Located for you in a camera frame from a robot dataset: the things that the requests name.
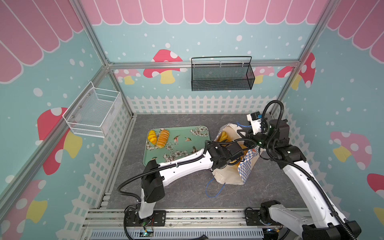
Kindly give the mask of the yellow fake croissant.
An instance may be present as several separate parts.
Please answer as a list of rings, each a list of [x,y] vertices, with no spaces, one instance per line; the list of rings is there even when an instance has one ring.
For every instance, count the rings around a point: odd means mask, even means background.
[[[228,141],[230,141],[228,133],[226,131],[222,131],[222,133],[218,139],[218,142],[226,143]]]

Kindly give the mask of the checkered paper croissant bag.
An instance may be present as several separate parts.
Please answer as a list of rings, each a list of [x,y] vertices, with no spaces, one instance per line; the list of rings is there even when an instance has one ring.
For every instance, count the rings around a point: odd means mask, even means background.
[[[218,142],[222,131],[226,131],[228,133],[230,138],[229,142],[235,139],[239,139],[241,138],[241,136],[237,133],[237,130],[242,130],[242,128],[235,124],[226,124],[220,128],[220,131],[217,137],[215,138],[215,141]],[[206,196],[209,198],[217,197],[221,193],[225,185],[244,185],[248,177],[250,176],[251,171],[259,157],[260,154],[258,153],[258,149],[254,148],[252,150],[245,151],[245,155],[242,157],[242,160],[236,165],[227,165],[223,169],[213,170],[213,178],[206,185]],[[219,184],[222,184],[223,186],[216,195],[210,196],[208,194],[208,186],[213,180],[215,180]]]

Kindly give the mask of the yellow fake bread roll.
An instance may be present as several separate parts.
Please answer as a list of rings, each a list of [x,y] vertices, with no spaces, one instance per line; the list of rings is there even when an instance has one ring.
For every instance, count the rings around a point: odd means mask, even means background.
[[[153,144],[153,145],[156,145],[157,144],[157,134],[154,130],[150,130],[149,133],[148,133],[148,141]]]

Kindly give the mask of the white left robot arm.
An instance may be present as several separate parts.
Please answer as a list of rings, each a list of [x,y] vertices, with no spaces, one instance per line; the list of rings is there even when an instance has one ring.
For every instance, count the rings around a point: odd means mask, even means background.
[[[121,183],[117,192],[137,199],[136,213],[140,220],[145,220],[154,215],[156,202],[164,198],[165,187],[169,184],[198,171],[223,169],[231,163],[239,162],[243,156],[244,149],[237,142],[205,141],[203,149],[179,160],[161,164],[156,160],[149,161],[143,173]],[[136,180],[141,180],[140,195],[123,190]]]

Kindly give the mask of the orange fake croissant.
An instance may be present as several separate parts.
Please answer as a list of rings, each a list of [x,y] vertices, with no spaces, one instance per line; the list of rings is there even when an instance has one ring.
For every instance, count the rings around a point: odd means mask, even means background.
[[[166,146],[169,136],[170,136],[170,132],[168,130],[161,130],[157,140],[157,147],[159,149],[162,149]]]

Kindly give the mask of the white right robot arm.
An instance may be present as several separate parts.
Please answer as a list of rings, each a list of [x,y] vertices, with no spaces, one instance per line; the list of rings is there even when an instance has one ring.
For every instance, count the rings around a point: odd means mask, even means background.
[[[356,221],[349,221],[334,205],[314,177],[300,148],[290,144],[290,127],[283,120],[284,104],[278,100],[267,103],[263,110],[261,131],[251,131],[246,137],[255,147],[265,149],[269,160],[278,164],[289,177],[311,215],[312,222],[271,200],[261,204],[260,221],[269,225],[282,224],[303,240],[355,240],[362,232]]]

